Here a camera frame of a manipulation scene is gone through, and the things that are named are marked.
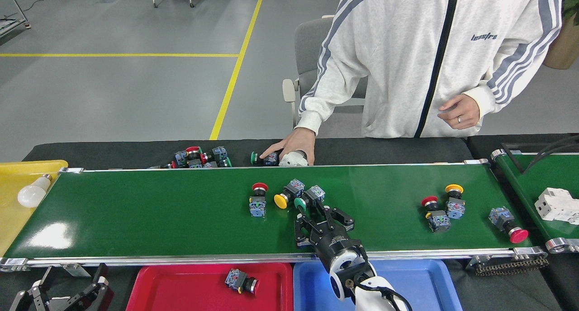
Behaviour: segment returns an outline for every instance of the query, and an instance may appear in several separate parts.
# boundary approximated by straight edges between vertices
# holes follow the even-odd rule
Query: gray office chair
[[[298,26],[295,31],[295,59],[298,68],[297,80],[283,80],[284,100],[291,104],[292,119],[298,123],[296,101],[306,94],[314,85],[318,72],[318,56],[324,39],[332,25],[333,16],[308,21]],[[337,106],[331,117],[320,127],[318,138],[325,137],[361,137],[361,113],[364,106],[368,78],[358,83],[352,99]]]

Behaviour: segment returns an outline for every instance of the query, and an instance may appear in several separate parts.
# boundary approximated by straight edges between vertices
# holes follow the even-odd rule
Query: jacket stripe
[[[312,89],[310,89],[310,91],[304,94],[304,97],[302,98],[302,103],[299,106],[300,113],[306,110],[306,100],[315,95],[320,79],[324,76],[326,72],[327,61],[331,57],[331,52],[329,50],[330,41],[336,34],[337,29],[339,29],[340,25],[346,19],[348,14],[350,14],[350,12],[363,1],[364,0],[342,0],[342,2],[339,4],[338,9],[336,11],[336,16],[334,16],[333,18],[333,23],[330,28],[330,31],[327,34],[326,39],[322,43],[322,48],[320,49],[320,58],[318,60],[318,77],[316,83],[314,84],[314,86],[312,86]]]
[[[546,50],[549,43],[559,33],[559,1],[538,0],[538,12],[541,18],[542,36],[531,43],[520,44],[511,56],[503,60],[493,77],[487,82],[497,104],[509,102],[517,80],[533,62],[533,58]]]

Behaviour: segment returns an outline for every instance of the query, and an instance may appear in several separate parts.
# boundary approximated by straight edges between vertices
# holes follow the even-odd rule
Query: plant pot
[[[573,26],[573,15],[563,21],[563,28],[549,47],[543,64],[555,69],[569,69],[579,57],[579,25]]]

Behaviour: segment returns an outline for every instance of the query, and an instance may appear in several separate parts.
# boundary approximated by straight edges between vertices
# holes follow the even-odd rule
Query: hand
[[[308,165],[314,165],[314,142],[316,142],[316,134],[312,130],[308,128],[296,128],[284,140],[269,146],[259,158],[263,159],[272,152],[282,149],[280,160],[287,153],[304,151],[308,158]]]
[[[476,101],[465,94],[459,94],[439,107],[444,111],[455,107],[447,113],[439,113],[438,117],[444,120],[448,125],[457,130],[462,130],[475,126],[480,120],[480,110]]]

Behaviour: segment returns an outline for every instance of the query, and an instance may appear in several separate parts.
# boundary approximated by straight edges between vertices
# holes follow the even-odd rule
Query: white light bulb
[[[18,192],[18,202],[28,208],[38,206],[42,198],[46,196],[46,191],[50,187],[50,180],[52,180],[52,177],[49,174],[44,174],[31,185],[23,187]]]

